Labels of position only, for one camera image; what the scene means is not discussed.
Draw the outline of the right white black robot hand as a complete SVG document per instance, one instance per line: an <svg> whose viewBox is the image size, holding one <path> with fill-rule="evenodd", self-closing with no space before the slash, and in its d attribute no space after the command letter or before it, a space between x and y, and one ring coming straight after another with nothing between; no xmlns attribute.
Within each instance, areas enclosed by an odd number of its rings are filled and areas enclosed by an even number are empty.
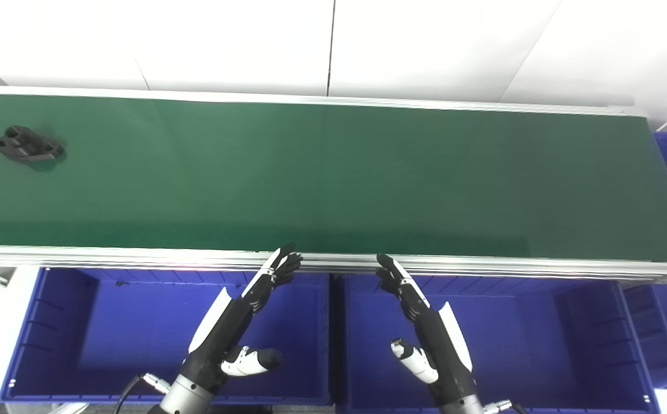
<svg viewBox="0 0 667 414"><path fill-rule="evenodd" d="M420 342L391 341L392 354L428 386L441 413L481 413L472 360L451 304L435 310L412 276L395 259L378 254L381 288L394 294Z"/></svg>

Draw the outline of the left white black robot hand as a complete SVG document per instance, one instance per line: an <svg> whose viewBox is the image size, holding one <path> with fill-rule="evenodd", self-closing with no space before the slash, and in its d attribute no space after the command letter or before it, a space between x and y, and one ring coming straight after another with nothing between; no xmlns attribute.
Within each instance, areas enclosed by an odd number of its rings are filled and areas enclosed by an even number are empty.
<svg viewBox="0 0 667 414"><path fill-rule="evenodd" d="M223 289L197 328L179 375L193 383L194 388L217 394L228 377L276 369L282 362L280 351L242 346L239 341L271 293L290 283L301 263L302 255L291 242L268 257L241 294L232 298Z"/></svg>

